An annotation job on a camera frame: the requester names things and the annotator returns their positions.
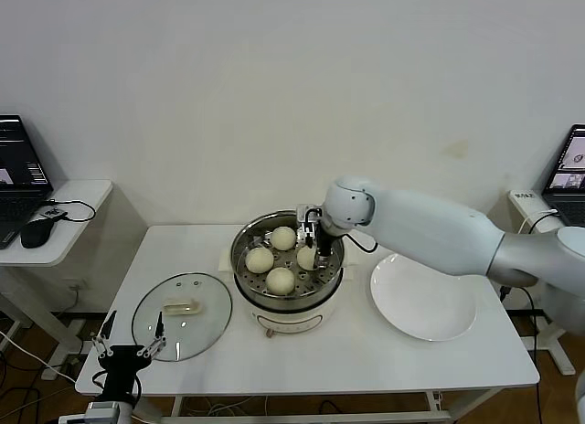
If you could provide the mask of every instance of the glass lid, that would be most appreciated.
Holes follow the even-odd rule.
[[[206,273],[183,273],[161,282],[143,297],[134,312],[132,336],[149,345],[159,313],[166,346],[154,358],[178,362],[201,354],[223,334],[231,316],[231,296],[223,282]]]

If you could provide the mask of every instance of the steamed bun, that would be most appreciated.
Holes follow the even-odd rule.
[[[296,232],[287,226],[280,226],[273,230],[271,244],[278,250],[292,249],[296,244]]]
[[[294,274],[284,267],[271,270],[266,277],[266,287],[272,294],[284,296],[294,290]]]
[[[246,267],[252,273],[264,273],[272,268],[274,258],[272,252],[266,248],[252,249],[246,255]]]
[[[296,252],[296,262],[301,269],[314,270],[314,255],[317,252],[315,248],[304,246]]]

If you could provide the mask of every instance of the wooden floor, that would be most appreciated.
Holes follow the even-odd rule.
[[[6,331],[10,326],[8,321],[0,321],[0,328]],[[527,333],[528,323],[524,321],[516,326],[519,331]],[[87,338],[91,330],[99,329],[98,322],[90,322],[84,328],[82,334]],[[48,358],[55,342],[48,337],[43,331],[36,326],[30,330],[22,330],[18,335],[17,341],[32,353]],[[585,369],[585,338],[573,337],[565,334],[561,338],[561,343],[567,350],[569,357],[578,373]],[[38,363],[23,355],[13,347],[6,351],[8,361],[15,366],[37,368]],[[562,376],[547,353],[538,353],[538,363],[541,381],[541,399],[543,420],[546,424],[577,424],[577,415],[575,412],[574,387],[576,382],[575,376]],[[82,362],[70,362],[69,368],[72,374],[79,373]],[[0,369],[0,382],[4,369]],[[6,414],[19,408],[24,403],[26,391],[17,390],[15,387],[35,387],[39,390],[40,396],[44,397],[61,389],[63,392],[57,393],[39,403],[39,423],[45,423],[49,420],[56,419],[60,415],[81,413],[85,410],[90,398],[77,394],[67,380],[58,379],[56,381],[42,381],[39,379],[38,372],[25,372],[8,368],[4,384],[0,387],[0,424],[35,424],[36,409],[35,406],[29,406],[24,409],[20,421],[19,414],[14,413],[5,418]],[[457,394],[445,396],[444,404],[448,407],[449,403]],[[27,402],[37,399],[36,393],[29,393]],[[319,407],[325,399],[331,400],[335,407],[344,413],[351,412],[375,412],[375,411],[405,411],[422,409],[426,402],[422,394],[404,394],[404,395],[367,395],[367,396],[327,396],[327,397],[269,397],[266,403],[269,415],[287,415],[287,414],[315,414],[319,413]],[[192,397],[184,402],[182,415],[205,416],[209,409],[209,404],[231,404],[241,401],[241,397]],[[171,398],[157,398],[155,403],[166,413],[170,413],[172,407]],[[255,397],[250,399],[239,408],[234,409],[235,414],[246,413],[248,415],[264,415],[265,397]],[[323,413],[335,413],[334,406],[325,403]],[[538,423],[537,420],[537,402],[535,389],[522,388],[512,389],[501,392],[494,398],[484,403],[470,415],[459,421],[464,424],[532,424]]]

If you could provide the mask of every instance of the laptop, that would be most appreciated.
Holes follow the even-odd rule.
[[[53,191],[18,115],[0,115],[0,249]]]
[[[585,125],[571,127],[542,198],[567,226],[585,227]]]

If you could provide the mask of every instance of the white plate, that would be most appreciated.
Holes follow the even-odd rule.
[[[398,254],[376,266],[370,289],[384,317],[419,339],[451,340],[464,334],[475,322],[475,297],[459,278]]]

